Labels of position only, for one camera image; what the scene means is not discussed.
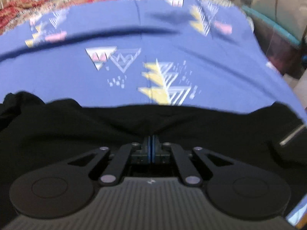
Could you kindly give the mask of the black pants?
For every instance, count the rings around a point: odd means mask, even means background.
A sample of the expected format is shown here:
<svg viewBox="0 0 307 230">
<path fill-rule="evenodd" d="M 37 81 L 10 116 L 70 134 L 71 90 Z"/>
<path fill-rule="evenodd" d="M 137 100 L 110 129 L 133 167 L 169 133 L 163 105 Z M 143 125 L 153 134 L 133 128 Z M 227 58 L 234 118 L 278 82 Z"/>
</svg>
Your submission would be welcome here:
<svg viewBox="0 0 307 230">
<path fill-rule="evenodd" d="M 148 136 L 188 149 L 201 146 L 278 174 L 290 185 L 292 209 L 306 194 L 306 144 L 280 151 L 273 141 L 301 123 L 280 103 L 234 114 L 186 106 L 85 108 L 72 99 L 45 103 L 28 92 L 8 94 L 1 103 L 1 225 L 16 215 L 8 190 L 19 176 Z"/>
</svg>

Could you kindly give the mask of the blue patterned bedsheet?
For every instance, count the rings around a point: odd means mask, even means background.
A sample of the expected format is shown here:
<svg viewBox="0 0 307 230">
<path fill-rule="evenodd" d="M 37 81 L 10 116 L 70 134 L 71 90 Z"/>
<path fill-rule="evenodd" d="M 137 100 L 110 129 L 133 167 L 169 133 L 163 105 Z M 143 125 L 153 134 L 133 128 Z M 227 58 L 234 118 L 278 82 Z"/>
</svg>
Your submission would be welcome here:
<svg viewBox="0 0 307 230">
<path fill-rule="evenodd" d="M 37 15 L 1 36 L 1 97 L 27 91 L 82 106 L 197 106 L 250 113 L 299 99 L 236 7 L 112 0 Z"/>
</svg>

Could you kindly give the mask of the clear teal-lid storage bin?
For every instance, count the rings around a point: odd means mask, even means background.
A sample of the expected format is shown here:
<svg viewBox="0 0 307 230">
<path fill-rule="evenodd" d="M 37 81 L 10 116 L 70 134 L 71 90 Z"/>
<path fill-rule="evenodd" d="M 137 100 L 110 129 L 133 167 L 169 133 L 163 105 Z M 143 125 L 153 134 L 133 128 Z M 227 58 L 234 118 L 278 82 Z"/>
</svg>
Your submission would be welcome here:
<svg viewBox="0 0 307 230">
<path fill-rule="evenodd" d="M 305 40 L 296 39 L 279 24 L 246 5 L 241 9 L 252 19 L 254 35 L 272 65 L 283 75 L 300 78 L 304 73 Z"/>
</svg>

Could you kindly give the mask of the beige fabric storage bag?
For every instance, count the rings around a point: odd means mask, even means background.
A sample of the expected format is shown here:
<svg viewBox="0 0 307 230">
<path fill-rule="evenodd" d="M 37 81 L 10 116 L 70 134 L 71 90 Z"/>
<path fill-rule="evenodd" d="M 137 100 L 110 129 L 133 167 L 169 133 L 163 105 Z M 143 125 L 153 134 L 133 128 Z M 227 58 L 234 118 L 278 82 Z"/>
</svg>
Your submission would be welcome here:
<svg viewBox="0 0 307 230">
<path fill-rule="evenodd" d="M 306 0 L 252 0 L 251 8 L 302 40 L 306 34 Z"/>
</svg>

